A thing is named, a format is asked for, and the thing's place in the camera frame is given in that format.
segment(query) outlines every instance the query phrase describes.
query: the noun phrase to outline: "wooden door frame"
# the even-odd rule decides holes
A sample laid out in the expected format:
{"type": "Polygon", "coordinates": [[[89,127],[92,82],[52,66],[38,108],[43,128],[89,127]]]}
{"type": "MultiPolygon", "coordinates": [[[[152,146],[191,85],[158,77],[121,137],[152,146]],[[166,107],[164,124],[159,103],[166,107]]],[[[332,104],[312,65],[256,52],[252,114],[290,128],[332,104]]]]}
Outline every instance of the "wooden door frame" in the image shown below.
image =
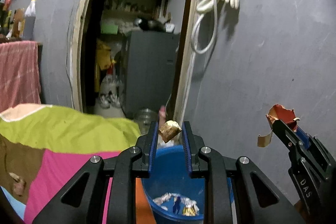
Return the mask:
{"type": "MultiPolygon", "coordinates": [[[[73,108],[83,112],[81,89],[81,47],[85,15],[90,0],[79,0],[76,16],[73,24],[73,37],[70,47],[70,78],[72,83],[73,108]]],[[[190,62],[191,48],[190,37],[196,15],[197,0],[185,0],[184,14],[181,27],[179,49],[177,53],[174,83],[171,95],[171,103],[174,109],[174,120],[181,118],[181,107],[184,105],[184,93],[186,88],[186,74],[190,62]]]]}

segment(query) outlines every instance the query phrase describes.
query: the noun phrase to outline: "bedsheet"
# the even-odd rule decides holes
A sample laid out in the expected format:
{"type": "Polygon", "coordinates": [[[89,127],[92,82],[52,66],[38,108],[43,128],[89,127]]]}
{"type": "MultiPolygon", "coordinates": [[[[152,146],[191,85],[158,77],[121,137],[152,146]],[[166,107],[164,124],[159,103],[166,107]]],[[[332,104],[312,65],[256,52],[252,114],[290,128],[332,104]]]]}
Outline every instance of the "bedsheet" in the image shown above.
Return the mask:
{"type": "MultiPolygon", "coordinates": [[[[0,113],[0,186],[18,215],[31,224],[90,157],[116,156],[135,145],[138,136],[138,125],[127,119],[105,119],[61,106],[20,104],[0,113]],[[9,172],[24,178],[22,195],[13,191],[9,172]]],[[[155,223],[139,179],[136,216],[137,223],[155,223]]]]}

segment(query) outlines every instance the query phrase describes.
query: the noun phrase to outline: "pink fabric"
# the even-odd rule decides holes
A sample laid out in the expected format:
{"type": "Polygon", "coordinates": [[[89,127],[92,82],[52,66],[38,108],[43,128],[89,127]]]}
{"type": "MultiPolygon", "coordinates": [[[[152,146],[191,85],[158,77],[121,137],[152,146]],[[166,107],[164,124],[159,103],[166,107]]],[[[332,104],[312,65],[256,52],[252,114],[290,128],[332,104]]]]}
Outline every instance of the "pink fabric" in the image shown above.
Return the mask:
{"type": "Polygon", "coordinates": [[[40,104],[37,42],[0,44],[0,112],[20,103],[40,104]]]}
{"type": "MultiPolygon", "coordinates": [[[[31,183],[24,215],[24,222],[31,224],[37,214],[51,200],[52,197],[73,177],[73,175],[93,156],[99,155],[103,159],[115,157],[119,152],[100,152],[94,154],[66,154],[45,150],[41,168],[31,183]]],[[[103,223],[106,223],[107,204],[112,179],[109,182],[106,195],[103,223]]]]}

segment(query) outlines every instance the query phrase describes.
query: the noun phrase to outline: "gray refrigerator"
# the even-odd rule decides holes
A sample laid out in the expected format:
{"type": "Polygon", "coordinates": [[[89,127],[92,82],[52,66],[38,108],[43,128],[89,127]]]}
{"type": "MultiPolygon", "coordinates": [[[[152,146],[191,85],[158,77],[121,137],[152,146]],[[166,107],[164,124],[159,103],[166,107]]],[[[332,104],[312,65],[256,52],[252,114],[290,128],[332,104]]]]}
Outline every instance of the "gray refrigerator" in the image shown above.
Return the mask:
{"type": "Polygon", "coordinates": [[[119,98],[127,118],[142,108],[158,112],[173,87],[180,35],[132,31],[121,50],[119,98]]]}

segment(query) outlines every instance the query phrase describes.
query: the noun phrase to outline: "silver bolt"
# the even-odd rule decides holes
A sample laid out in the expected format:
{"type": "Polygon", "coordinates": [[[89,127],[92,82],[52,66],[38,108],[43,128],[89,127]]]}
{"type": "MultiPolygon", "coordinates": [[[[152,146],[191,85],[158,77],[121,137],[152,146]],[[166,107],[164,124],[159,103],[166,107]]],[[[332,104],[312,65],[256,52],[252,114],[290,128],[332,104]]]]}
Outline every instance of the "silver bolt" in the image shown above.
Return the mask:
{"type": "Polygon", "coordinates": [[[92,156],[90,161],[93,163],[93,164],[96,164],[97,162],[100,161],[100,157],[99,156],[92,156]]]}
{"type": "Polygon", "coordinates": [[[132,146],[132,147],[130,147],[129,151],[130,151],[131,153],[135,154],[135,153],[139,152],[140,149],[139,149],[139,147],[137,147],[137,146],[132,146]]]}
{"type": "Polygon", "coordinates": [[[239,161],[242,163],[242,164],[248,164],[250,162],[250,160],[247,158],[247,157],[241,157],[239,159],[239,161]]]}
{"type": "Polygon", "coordinates": [[[204,153],[204,154],[208,154],[211,152],[211,148],[210,147],[207,147],[207,146],[203,146],[201,148],[201,151],[204,153]]]}

